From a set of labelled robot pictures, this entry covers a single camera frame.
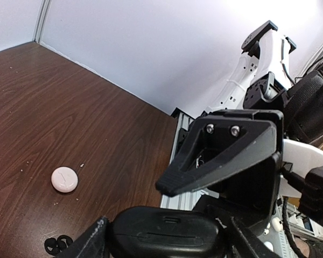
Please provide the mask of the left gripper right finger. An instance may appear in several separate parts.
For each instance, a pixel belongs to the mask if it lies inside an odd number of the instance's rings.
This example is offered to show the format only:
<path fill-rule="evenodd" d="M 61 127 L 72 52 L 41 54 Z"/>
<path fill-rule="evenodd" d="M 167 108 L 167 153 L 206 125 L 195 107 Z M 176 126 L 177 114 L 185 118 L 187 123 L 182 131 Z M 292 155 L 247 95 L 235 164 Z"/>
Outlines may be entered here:
<path fill-rule="evenodd" d="M 242 216 L 251 213 L 215 205 L 208 205 L 206 212 L 223 224 L 226 257 L 279 257 L 243 223 Z"/>

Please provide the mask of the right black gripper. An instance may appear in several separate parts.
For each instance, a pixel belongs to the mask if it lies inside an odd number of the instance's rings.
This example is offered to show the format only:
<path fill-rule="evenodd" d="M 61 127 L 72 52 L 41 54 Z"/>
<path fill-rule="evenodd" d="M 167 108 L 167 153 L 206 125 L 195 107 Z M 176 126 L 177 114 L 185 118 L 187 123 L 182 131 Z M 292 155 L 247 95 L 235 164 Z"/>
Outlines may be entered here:
<path fill-rule="evenodd" d="M 206 135 L 200 140 L 202 163 L 210 175 L 205 187 L 219 198 L 201 197 L 194 210 L 208 205 L 251 213 L 246 226 L 265 226 L 275 209 L 282 165 L 284 116 L 278 110 L 224 110 L 197 118 Z"/>

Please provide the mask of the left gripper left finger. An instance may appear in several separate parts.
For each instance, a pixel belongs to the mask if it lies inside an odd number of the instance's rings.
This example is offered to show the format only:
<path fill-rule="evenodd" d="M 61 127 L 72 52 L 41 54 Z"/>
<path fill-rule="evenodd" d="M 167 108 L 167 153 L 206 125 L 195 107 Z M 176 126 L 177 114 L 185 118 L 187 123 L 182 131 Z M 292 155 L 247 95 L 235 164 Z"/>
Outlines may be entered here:
<path fill-rule="evenodd" d="M 110 257 L 106 244 L 106 229 L 109 220 L 100 217 L 86 231 L 84 231 L 69 247 L 56 257 L 65 258 L 107 258 Z"/>

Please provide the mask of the black earbud charging case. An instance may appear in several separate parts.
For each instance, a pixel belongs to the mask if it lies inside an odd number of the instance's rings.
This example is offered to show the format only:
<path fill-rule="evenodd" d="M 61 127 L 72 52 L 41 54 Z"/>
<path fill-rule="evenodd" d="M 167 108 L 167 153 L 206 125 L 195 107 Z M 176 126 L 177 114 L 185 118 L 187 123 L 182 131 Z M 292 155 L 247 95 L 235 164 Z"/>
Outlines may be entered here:
<path fill-rule="evenodd" d="M 113 257 L 225 257 L 223 237 L 203 213 L 136 206 L 110 223 L 107 242 Z"/>

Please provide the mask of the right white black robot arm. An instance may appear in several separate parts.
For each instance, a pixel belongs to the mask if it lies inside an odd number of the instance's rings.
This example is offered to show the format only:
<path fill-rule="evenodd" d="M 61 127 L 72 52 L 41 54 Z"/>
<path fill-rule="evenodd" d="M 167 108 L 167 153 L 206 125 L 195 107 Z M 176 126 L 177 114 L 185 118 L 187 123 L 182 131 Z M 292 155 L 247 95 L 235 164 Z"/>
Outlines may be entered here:
<path fill-rule="evenodd" d="M 210 188 L 220 200 L 204 206 L 261 230 L 285 178 L 301 195 L 299 211 L 323 226 L 323 153 L 308 155 L 323 135 L 323 76 L 294 82 L 287 69 L 295 48 L 271 21 L 245 39 L 222 98 L 190 124 L 156 182 L 161 194 Z"/>

